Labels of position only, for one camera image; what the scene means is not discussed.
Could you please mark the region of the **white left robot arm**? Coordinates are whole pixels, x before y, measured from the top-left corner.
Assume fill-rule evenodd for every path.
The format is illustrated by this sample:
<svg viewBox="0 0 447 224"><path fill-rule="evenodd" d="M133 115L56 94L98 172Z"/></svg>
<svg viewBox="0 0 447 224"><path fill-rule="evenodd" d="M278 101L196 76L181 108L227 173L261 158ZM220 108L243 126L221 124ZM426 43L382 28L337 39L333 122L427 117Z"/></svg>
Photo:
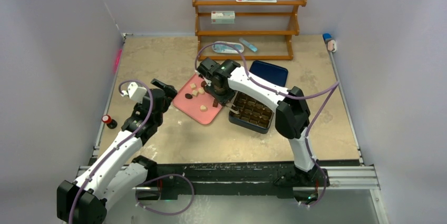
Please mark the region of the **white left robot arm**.
<svg viewBox="0 0 447 224"><path fill-rule="evenodd" d="M149 88L138 80L126 80L118 89L135 102L132 114L106 151L79 177L64 180L56 190L56 215L66 223L103 223L108 210L137 184L152 186L157 172L153 161L137 157L125 170L122 166L157 133L178 92L172 85L153 79Z"/></svg>

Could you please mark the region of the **dark rectangular chocolate piece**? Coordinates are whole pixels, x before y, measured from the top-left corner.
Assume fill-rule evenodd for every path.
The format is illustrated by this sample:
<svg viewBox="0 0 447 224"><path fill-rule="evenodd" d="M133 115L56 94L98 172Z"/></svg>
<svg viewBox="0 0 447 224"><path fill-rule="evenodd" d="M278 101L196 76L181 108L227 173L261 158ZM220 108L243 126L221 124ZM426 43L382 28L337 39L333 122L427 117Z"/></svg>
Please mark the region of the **dark rectangular chocolate piece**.
<svg viewBox="0 0 447 224"><path fill-rule="evenodd" d="M218 102L217 100L214 100L212 106L213 106L214 108L216 108L216 107L218 106L218 104L219 104L219 102Z"/></svg>

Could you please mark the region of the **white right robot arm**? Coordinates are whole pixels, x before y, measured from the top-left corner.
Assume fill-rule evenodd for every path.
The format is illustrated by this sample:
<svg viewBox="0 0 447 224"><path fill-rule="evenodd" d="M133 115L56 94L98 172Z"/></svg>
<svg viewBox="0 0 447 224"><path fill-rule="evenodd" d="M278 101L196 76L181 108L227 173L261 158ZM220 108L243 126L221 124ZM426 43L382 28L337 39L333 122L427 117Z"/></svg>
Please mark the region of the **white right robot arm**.
<svg viewBox="0 0 447 224"><path fill-rule="evenodd" d="M275 117L276 131L291 146L297 181L307 186L316 180L315 159L305 134L310 128L310 110L298 87L287 89L270 83L234 60L218 63L206 58L195 64L197 74L205 80L207 93L225 106L236 93L243 93L268 107Z"/></svg>

